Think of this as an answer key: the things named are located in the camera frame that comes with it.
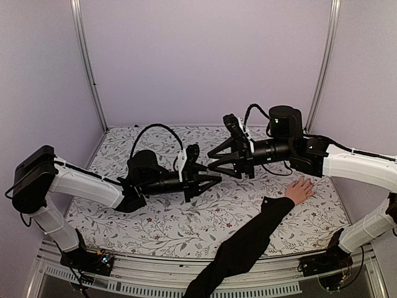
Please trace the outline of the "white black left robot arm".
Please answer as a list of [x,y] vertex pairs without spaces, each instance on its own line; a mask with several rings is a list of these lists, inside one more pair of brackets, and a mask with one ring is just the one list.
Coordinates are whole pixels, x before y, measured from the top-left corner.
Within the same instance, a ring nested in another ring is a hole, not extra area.
[[146,205],[148,196],[181,192],[186,202],[221,182],[220,176],[207,173],[197,163],[196,144],[182,149],[177,156],[178,169],[169,171],[158,163],[155,152],[141,150],[127,161],[124,178],[110,179],[69,164],[55,155],[53,147],[44,145],[14,172],[14,184],[5,192],[13,207],[28,215],[68,253],[78,269],[92,264],[90,252],[78,232],[53,205],[50,193],[62,193],[100,203],[122,213],[132,213]]

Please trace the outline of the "person's bare hand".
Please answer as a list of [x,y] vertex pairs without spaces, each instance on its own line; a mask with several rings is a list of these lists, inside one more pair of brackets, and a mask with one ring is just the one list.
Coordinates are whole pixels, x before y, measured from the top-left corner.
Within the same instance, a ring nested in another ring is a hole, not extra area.
[[297,206],[315,195],[313,188],[314,184],[311,182],[311,179],[306,179],[304,176],[301,176],[298,181],[289,185],[285,191],[285,197],[290,199],[294,205]]

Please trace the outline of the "black sleeved forearm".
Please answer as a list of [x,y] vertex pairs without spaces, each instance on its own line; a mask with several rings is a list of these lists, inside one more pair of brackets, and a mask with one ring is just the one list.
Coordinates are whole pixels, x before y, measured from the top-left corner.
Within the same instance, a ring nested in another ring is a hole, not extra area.
[[214,260],[190,282],[184,297],[210,297],[225,278],[249,272],[266,251],[270,236],[294,206],[287,197],[265,197],[261,212],[219,246]]

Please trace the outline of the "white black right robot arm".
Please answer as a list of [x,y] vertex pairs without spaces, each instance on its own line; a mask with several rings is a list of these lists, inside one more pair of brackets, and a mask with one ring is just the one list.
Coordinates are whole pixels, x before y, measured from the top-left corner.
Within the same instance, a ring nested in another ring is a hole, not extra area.
[[336,232],[321,257],[321,266],[335,270],[345,254],[396,228],[396,158],[347,148],[320,135],[307,135],[301,112],[290,106],[275,106],[265,114],[269,123],[265,140],[253,140],[247,118],[225,115],[223,123],[230,137],[208,152],[209,168],[240,179],[254,177],[254,168],[278,161],[316,177],[347,178],[388,190],[389,195],[374,211],[353,225]]

